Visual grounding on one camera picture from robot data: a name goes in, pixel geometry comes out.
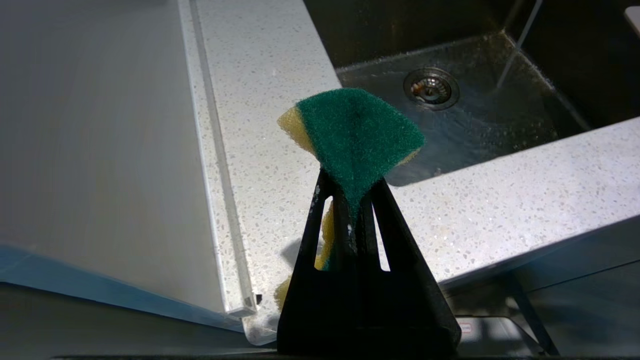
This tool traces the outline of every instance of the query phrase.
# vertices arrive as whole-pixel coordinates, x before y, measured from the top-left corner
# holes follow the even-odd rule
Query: white quartz countertop
[[[181,15],[225,306],[267,343],[319,170],[276,119],[340,83],[302,0],[197,0]],[[640,214],[640,118],[392,192],[450,279]]]

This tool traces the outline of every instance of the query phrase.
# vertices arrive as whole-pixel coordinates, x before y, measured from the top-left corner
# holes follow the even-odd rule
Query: drain strainer
[[[460,97],[456,80],[448,72],[435,67],[411,71],[404,79],[404,93],[431,110],[446,109]]]

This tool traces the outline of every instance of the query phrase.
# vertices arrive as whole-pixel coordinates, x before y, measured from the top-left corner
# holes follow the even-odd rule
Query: running water
[[[556,124],[577,122],[571,104],[522,52],[496,89],[514,43],[501,31],[336,70],[342,86],[363,88],[389,102],[427,139],[413,160],[387,174],[389,184],[416,183],[553,142],[561,136]],[[446,72],[442,79],[449,88],[457,84],[460,97],[451,107],[432,110],[405,92],[404,82],[413,82],[412,73],[427,67]]]
[[[498,80],[498,83],[495,86],[496,88],[499,89],[502,87],[502,84],[504,83],[504,79],[507,77],[507,73],[509,72],[509,69],[513,65],[513,60],[516,58],[516,56],[520,52],[522,43],[524,42],[524,39],[527,37],[527,34],[529,33],[529,29],[531,28],[531,24],[533,24],[533,20],[536,18],[536,15],[538,14],[538,10],[540,10],[540,5],[542,5],[542,0],[536,0],[536,4],[533,6],[533,10],[531,10],[531,15],[529,15],[529,18],[527,19],[527,24],[525,24],[524,29],[522,29],[522,34],[520,34],[520,38],[518,39],[516,46],[513,48],[511,55],[509,55],[509,60],[507,60],[507,64],[504,66],[504,70],[502,70],[500,79]]]

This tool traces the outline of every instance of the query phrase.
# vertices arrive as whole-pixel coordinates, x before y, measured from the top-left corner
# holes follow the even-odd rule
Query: green scouring pad
[[[354,222],[360,200],[373,184],[424,144],[413,122],[362,89],[341,88],[309,97],[278,123],[316,155],[342,188]]]

